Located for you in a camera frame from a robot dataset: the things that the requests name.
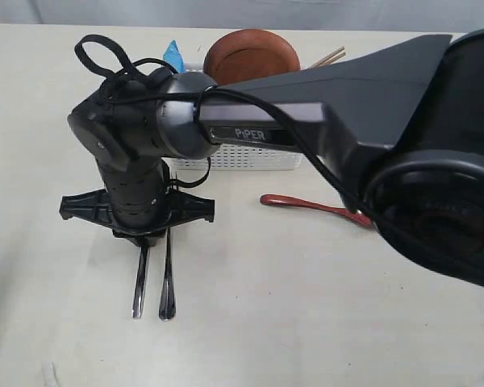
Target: red utensil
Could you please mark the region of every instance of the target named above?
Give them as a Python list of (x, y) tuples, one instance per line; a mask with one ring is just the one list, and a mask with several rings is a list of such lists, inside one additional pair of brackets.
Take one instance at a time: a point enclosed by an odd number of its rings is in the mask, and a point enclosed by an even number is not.
[(320, 210), (329, 212), (331, 214), (338, 214), (348, 220), (351, 220), (366, 228), (373, 228), (373, 222), (363, 214), (354, 214), (345, 208), (330, 207), (323, 204), (308, 202), (306, 200), (293, 198), (291, 196), (283, 195), (262, 195), (260, 203), (266, 206), (287, 206), (287, 207), (302, 207), (311, 208), (312, 210)]

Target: blue object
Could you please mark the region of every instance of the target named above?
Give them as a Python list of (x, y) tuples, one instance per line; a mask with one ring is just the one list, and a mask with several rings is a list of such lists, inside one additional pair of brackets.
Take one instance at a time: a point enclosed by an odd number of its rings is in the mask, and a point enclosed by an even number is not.
[(183, 61), (183, 57), (179, 52), (179, 48), (177, 48), (177, 43), (175, 40), (170, 42), (165, 54), (163, 54), (163, 60), (174, 66), (178, 73), (185, 72), (185, 62)]

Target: white table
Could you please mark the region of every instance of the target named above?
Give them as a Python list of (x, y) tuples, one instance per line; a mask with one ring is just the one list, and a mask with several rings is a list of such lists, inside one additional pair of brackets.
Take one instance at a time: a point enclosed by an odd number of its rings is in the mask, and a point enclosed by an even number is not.
[[(137, 249), (57, 212), (61, 195), (102, 185), (65, 121), (100, 82), (73, 54), (93, 32), (133, 59), (176, 39), (195, 63), (227, 33), (0, 25), (0, 386), (41, 386), (51, 362), (61, 387), (484, 382), (484, 289), (422, 269), (344, 220), (258, 203), (277, 193), (339, 204), (307, 163), (212, 173), (194, 193), (217, 200), (215, 222), (174, 232), (177, 317), (157, 317), (162, 244), (144, 317), (132, 320)], [(340, 45), (351, 59), (416, 35), (280, 34), (303, 65)]]

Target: brown bowl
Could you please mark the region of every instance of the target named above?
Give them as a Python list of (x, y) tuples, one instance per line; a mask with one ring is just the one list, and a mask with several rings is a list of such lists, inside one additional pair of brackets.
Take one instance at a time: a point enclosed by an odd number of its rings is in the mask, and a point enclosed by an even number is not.
[(211, 46), (202, 67), (219, 85), (299, 70), (298, 54), (289, 42), (265, 30), (223, 36)]

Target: white plastic basket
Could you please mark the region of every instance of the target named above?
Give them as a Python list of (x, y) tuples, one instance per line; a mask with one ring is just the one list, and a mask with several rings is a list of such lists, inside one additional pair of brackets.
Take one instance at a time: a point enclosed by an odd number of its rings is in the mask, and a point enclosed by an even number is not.
[[(200, 64), (186, 64), (186, 71), (202, 71)], [(286, 171), (296, 169), (303, 155), (269, 149), (239, 147), (224, 144), (211, 157), (213, 169), (238, 169), (259, 171)], [(206, 160), (172, 159), (175, 169), (206, 169)]]

